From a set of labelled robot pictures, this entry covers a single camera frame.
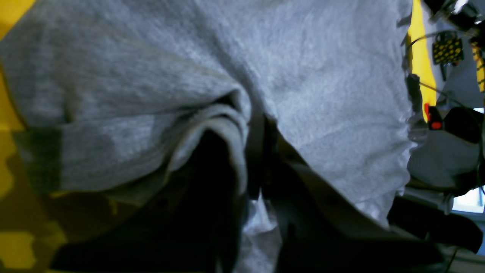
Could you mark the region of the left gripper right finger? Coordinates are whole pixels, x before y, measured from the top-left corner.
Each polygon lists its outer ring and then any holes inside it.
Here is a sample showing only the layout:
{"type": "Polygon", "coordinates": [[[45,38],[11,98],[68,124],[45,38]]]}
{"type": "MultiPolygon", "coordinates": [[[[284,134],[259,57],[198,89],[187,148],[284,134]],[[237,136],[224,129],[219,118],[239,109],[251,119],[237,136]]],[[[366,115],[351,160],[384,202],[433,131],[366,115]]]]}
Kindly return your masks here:
{"type": "Polygon", "coordinates": [[[429,242],[369,219],[321,178],[264,119],[262,196],[277,215],[283,244],[278,273],[442,273],[429,242]]]}

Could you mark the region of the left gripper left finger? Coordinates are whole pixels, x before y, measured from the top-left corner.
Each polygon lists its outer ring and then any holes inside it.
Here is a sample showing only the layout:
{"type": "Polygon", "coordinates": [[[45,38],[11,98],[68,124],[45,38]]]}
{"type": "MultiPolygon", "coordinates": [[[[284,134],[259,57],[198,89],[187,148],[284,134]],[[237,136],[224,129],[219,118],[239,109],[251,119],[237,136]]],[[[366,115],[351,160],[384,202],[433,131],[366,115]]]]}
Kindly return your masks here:
{"type": "Polygon", "coordinates": [[[130,219],[63,246],[50,268],[78,273],[230,273],[239,254],[243,196],[227,142],[205,132],[188,162],[130,219]]]}

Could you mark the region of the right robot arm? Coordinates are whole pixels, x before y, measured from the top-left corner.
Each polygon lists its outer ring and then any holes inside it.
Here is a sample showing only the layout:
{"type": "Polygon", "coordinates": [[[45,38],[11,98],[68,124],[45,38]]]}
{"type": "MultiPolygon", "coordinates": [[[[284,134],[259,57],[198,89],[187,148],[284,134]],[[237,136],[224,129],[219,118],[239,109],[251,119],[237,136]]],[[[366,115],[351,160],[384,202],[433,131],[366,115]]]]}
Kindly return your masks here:
{"type": "Polygon", "coordinates": [[[463,247],[478,254],[484,233],[472,220],[402,197],[396,197],[387,216],[388,222],[412,235],[437,243],[463,247]]]}

